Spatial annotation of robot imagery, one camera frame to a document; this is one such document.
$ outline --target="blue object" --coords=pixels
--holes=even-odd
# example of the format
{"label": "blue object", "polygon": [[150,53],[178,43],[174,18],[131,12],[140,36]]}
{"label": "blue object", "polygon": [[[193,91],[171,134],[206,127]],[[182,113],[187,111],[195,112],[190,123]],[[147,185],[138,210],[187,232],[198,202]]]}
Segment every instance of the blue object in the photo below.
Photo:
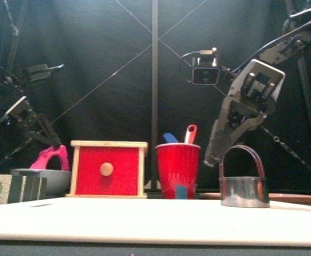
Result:
{"label": "blue object", "polygon": [[178,139],[175,138],[175,136],[169,132],[163,134],[163,138],[167,143],[178,143],[179,142]]}
{"label": "blue object", "polygon": [[182,185],[175,187],[175,199],[187,199],[187,188]]}

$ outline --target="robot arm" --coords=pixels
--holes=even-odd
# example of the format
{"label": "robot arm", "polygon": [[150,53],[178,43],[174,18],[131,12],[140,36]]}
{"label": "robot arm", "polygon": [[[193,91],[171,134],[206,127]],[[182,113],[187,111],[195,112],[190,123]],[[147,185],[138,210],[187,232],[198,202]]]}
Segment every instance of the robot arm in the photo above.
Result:
{"label": "robot arm", "polygon": [[[51,69],[46,65],[38,66],[34,68],[35,72],[30,73],[32,75],[30,80],[47,78],[50,71],[58,68],[62,68],[62,66]],[[28,138],[36,139],[56,148],[62,145],[46,115],[35,112],[14,77],[0,78],[0,109],[4,111],[0,122],[12,118],[18,122],[18,126],[24,130]],[[38,125],[39,131],[32,131],[32,128],[36,128]]]}
{"label": "robot arm", "polygon": [[311,45],[311,9],[290,16],[286,34],[265,45],[234,71],[235,79],[214,123],[205,163],[213,167],[274,112],[285,73],[278,69]]}

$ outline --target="pot handle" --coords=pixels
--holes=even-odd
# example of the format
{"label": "pot handle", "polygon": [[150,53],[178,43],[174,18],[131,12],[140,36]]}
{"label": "pot handle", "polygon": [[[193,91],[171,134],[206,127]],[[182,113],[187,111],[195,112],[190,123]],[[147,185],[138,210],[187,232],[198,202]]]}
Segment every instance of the pot handle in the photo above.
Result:
{"label": "pot handle", "polygon": [[249,146],[246,146],[246,145],[235,145],[231,148],[229,148],[229,150],[226,151],[226,153],[222,157],[221,163],[219,163],[219,177],[225,178],[225,156],[226,156],[227,152],[234,148],[243,149],[245,151],[247,151],[250,153],[250,155],[253,156],[253,158],[255,160],[255,163],[257,163],[258,175],[259,175],[261,178],[265,178],[263,164],[262,164],[259,155],[255,152],[255,150],[253,148],[250,148]]}

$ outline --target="gray bowl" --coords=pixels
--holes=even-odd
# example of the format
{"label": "gray bowl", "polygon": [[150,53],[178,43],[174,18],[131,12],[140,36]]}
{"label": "gray bowl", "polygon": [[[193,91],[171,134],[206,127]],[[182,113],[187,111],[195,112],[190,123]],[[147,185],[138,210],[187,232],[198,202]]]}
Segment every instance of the gray bowl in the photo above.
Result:
{"label": "gray bowl", "polygon": [[48,169],[12,169],[12,175],[47,178],[47,196],[64,195],[71,184],[71,172]]}

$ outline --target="metal rod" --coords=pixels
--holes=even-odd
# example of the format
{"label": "metal rod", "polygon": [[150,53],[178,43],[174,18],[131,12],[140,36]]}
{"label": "metal rod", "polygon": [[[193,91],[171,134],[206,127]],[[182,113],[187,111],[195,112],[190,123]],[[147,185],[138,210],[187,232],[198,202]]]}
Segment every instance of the metal rod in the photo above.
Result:
{"label": "metal rod", "polygon": [[153,0],[153,106],[151,106],[151,190],[158,188],[157,151],[158,145],[158,0]]}

